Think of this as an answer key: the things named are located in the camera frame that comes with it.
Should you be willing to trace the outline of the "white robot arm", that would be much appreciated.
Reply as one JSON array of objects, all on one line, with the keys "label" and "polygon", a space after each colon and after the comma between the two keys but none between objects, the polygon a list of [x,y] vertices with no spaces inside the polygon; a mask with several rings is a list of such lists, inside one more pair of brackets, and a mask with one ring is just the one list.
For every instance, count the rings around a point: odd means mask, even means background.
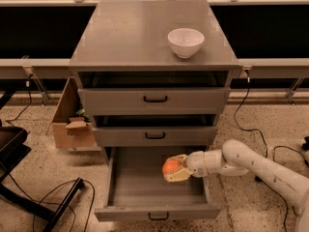
[{"label": "white robot arm", "polygon": [[210,174],[240,176],[248,171],[252,171],[296,209],[295,232],[309,232],[309,179],[257,154],[240,141],[228,140],[220,150],[177,155],[162,166],[163,177],[170,183]]}]

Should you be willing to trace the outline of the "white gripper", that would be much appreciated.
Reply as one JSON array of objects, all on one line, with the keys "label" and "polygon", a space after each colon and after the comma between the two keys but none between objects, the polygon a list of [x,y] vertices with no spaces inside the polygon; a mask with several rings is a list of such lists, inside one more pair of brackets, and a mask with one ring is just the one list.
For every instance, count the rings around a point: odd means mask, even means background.
[{"label": "white gripper", "polygon": [[207,176],[207,168],[204,161],[204,152],[198,151],[193,152],[189,156],[186,154],[181,154],[168,158],[168,161],[175,160],[181,165],[187,166],[187,169],[180,169],[176,172],[164,174],[164,179],[167,182],[181,182],[186,181],[190,178],[191,174],[193,177],[201,178]]}]

